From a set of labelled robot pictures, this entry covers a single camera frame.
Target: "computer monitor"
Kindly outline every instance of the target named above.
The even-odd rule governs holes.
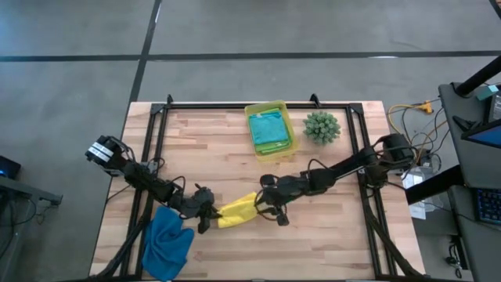
[[[501,120],[465,132],[461,139],[501,149]]]

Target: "yellow cloth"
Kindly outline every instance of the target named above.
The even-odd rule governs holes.
[[[256,217],[258,215],[258,211],[254,207],[256,196],[257,194],[253,192],[220,208],[219,214],[222,217],[218,219],[219,228],[235,226]]]

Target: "folded teal cloth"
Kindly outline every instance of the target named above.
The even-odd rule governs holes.
[[[256,145],[280,142],[289,139],[287,128],[279,111],[249,116],[252,141]]]

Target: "keyboard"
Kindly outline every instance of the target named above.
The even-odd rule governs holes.
[[[476,189],[477,220],[501,225],[501,190]]]

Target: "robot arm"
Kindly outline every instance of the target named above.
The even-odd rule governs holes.
[[[110,176],[123,176],[132,187],[148,190],[156,201],[177,210],[182,219],[200,217],[199,233],[209,228],[210,219],[220,217],[213,206],[214,194],[210,189],[196,184],[198,191],[191,197],[184,197],[184,187],[157,178],[156,172],[151,172],[147,164],[136,162],[132,150],[113,136],[100,136],[85,156]]]
[[[382,143],[382,150],[374,147]],[[391,134],[381,137],[374,145],[361,149],[353,156],[331,166],[310,169],[315,159],[308,164],[308,170],[299,177],[286,175],[277,177],[263,175],[260,179],[262,190],[255,201],[258,213],[269,220],[276,220],[280,226],[289,224],[286,204],[301,196],[315,196],[325,193],[338,179],[365,169],[368,187],[381,187],[387,182],[390,170],[409,168],[413,163],[414,153],[405,137],[401,134]],[[275,215],[270,219],[265,214]]]

